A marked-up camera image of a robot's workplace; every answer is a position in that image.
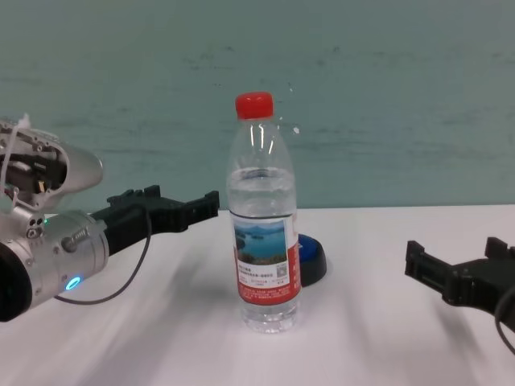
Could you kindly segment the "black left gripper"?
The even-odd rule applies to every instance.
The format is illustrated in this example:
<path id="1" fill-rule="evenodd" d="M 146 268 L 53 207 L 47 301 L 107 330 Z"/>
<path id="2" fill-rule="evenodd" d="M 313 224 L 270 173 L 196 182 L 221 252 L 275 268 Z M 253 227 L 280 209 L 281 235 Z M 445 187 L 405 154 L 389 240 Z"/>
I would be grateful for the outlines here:
<path id="1" fill-rule="evenodd" d="M 190 225 L 218 217 L 219 191 L 186 203 L 161 197 L 159 185 L 129 189 L 107 199 L 109 207 L 91 214 L 105 223 L 109 256 L 146 239 L 148 235 L 178 233 Z"/>

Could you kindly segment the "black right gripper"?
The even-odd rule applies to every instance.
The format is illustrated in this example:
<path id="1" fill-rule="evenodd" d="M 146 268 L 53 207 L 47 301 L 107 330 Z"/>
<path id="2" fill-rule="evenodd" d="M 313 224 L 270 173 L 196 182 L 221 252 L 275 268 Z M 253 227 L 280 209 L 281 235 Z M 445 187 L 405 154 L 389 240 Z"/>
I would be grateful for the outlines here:
<path id="1" fill-rule="evenodd" d="M 443 290 L 442 299 L 450 306 L 494 315 L 501 297 L 514 286 L 514 247 L 490 236 L 484 255 L 487 259 L 450 265 L 410 240 L 406 245 L 405 275 L 433 290 Z"/>

